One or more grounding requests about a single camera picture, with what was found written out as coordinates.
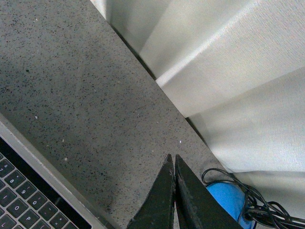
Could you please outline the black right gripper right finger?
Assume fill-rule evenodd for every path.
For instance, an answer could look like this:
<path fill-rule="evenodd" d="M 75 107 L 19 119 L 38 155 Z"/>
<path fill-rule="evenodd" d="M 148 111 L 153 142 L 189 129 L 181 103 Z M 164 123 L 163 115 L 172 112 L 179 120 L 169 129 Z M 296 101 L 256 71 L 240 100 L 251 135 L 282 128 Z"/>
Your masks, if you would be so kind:
<path fill-rule="evenodd" d="M 182 229 L 240 229 L 182 157 L 175 156 L 176 206 Z"/>

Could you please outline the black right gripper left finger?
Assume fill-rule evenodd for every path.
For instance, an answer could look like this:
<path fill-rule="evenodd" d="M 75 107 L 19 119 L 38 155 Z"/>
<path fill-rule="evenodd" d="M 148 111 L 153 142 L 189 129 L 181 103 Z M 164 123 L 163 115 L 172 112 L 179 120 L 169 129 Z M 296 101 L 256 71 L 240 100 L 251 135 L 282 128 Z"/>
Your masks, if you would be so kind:
<path fill-rule="evenodd" d="M 128 229 L 172 229 L 174 220 L 174 166 L 170 154 L 151 187 L 144 203 L 129 221 Z"/>

